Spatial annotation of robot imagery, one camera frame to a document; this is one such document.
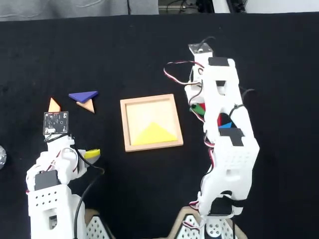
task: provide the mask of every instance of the white wall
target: white wall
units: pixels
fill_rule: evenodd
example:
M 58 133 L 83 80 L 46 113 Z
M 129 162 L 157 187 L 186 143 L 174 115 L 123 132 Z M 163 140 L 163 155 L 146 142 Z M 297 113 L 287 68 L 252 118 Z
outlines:
M 319 11 L 319 0 L 248 0 L 248 13 Z

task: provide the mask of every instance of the white perforated bracket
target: white perforated bracket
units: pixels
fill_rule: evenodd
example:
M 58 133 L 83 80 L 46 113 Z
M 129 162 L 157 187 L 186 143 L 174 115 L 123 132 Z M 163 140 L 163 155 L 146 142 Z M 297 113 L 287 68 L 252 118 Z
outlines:
M 196 221 L 195 217 L 192 214 L 185 215 L 184 221 L 193 225 L 194 227 L 198 227 L 199 224 Z M 199 239 L 199 230 L 191 230 L 183 224 L 180 225 L 179 231 L 177 232 L 175 239 Z
M 211 238 L 233 239 L 233 230 L 225 219 L 214 217 L 208 219 L 206 222 L 206 232 Z
M 99 216 L 94 216 L 86 227 L 87 239 L 111 239 Z

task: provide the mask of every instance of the puzzle board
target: puzzle board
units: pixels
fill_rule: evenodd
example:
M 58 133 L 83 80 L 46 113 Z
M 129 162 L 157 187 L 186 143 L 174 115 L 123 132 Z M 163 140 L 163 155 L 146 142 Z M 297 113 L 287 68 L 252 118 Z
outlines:
M 174 95 L 121 100 L 125 151 L 183 145 Z

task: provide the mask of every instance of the orange triangle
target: orange triangle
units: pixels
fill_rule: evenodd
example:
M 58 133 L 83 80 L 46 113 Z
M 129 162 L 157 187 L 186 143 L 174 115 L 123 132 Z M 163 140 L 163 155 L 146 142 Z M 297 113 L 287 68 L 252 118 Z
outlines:
M 61 107 L 58 105 L 57 102 L 53 98 L 50 99 L 50 106 L 48 112 L 60 112 Z
M 166 129 L 159 126 L 157 123 L 150 123 L 150 125 L 137 137 L 132 145 L 143 145 L 149 143 L 161 143 L 176 141 L 175 135 L 169 133 Z
M 89 99 L 87 102 L 85 103 L 81 103 L 81 102 L 76 102 L 77 105 L 85 108 L 88 111 L 91 111 L 92 113 L 94 113 L 94 107 L 93 107 L 93 101 L 92 99 Z

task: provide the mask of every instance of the gray fabric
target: gray fabric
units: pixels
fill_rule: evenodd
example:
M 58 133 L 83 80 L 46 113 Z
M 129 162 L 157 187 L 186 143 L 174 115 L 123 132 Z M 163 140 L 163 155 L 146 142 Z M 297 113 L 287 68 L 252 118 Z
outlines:
M 158 0 L 130 0 L 131 14 L 158 14 Z M 0 21 L 128 14 L 127 0 L 0 0 Z

